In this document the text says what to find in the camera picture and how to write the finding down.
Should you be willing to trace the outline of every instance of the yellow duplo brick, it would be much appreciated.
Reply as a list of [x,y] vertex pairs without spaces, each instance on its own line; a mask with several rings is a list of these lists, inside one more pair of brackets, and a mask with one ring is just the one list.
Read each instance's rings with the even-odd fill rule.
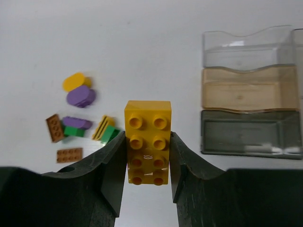
[[129,183],[168,184],[171,105],[128,101],[125,135]]

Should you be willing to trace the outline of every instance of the lego stud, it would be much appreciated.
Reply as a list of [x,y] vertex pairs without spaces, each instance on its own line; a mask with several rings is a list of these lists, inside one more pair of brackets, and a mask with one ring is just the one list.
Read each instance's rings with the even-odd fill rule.
[[163,168],[165,164],[165,159],[162,155],[153,156],[153,166],[155,168]]
[[144,177],[144,175],[143,175],[142,171],[140,171],[140,170],[135,171],[134,174],[133,174],[133,178],[132,178],[133,184],[135,184],[135,185],[142,184],[143,177]]
[[128,123],[133,129],[139,129],[142,127],[143,119],[140,115],[132,114]]
[[157,171],[153,172],[152,177],[153,177],[154,185],[160,186],[163,184],[163,171],[162,170],[157,170]]
[[167,126],[167,120],[165,117],[163,117],[161,115],[156,115],[152,121],[152,124],[157,129],[163,130]]
[[134,150],[141,149],[143,146],[143,139],[140,136],[133,135],[129,140],[129,145]]
[[133,167],[139,168],[142,166],[143,157],[141,155],[135,155],[131,160]]
[[161,136],[155,136],[153,141],[152,141],[153,147],[156,148],[157,150],[163,150],[165,149],[166,146],[166,141],[165,138]]

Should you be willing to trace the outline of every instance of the purple lego piece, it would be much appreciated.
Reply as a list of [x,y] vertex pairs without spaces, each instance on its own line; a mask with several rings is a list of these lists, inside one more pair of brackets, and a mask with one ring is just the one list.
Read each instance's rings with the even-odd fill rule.
[[92,104],[96,98],[96,92],[93,89],[89,89],[86,85],[77,87],[67,94],[66,100],[68,104],[74,105],[79,108],[84,108],[87,105]]
[[63,124],[65,126],[71,126],[77,129],[89,129],[92,126],[92,122],[75,117],[63,117]]

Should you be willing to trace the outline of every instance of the white table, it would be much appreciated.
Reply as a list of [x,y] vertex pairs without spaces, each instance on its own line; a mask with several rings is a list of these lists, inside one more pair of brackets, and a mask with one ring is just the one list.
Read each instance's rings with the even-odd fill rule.
[[[172,130],[199,154],[201,34],[247,35],[292,24],[303,27],[302,0],[2,0],[0,2],[0,165],[43,173],[56,150],[100,147],[85,139],[52,144],[45,119],[55,113],[95,122],[104,114],[124,127],[128,100],[170,100]],[[63,80],[82,71],[98,97],[69,106]],[[301,161],[204,156],[229,167],[303,168]],[[171,187],[128,184],[117,227],[175,227]]]

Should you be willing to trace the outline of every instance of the clear plastic container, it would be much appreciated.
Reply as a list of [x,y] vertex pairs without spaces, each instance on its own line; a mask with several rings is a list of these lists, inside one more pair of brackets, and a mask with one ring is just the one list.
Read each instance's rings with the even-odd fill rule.
[[205,154],[301,159],[297,111],[238,114],[204,110],[201,121]]
[[303,30],[297,32],[204,33],[202,153],[302,159]]
[[299,110],[296,66],[254,71],[213,67],[203,70],[203,109],[231,112]]
[[269,65],[294,64],[291,26],[276,26],[247,36],[223,31],[203,34],[203,67],[255,70]]

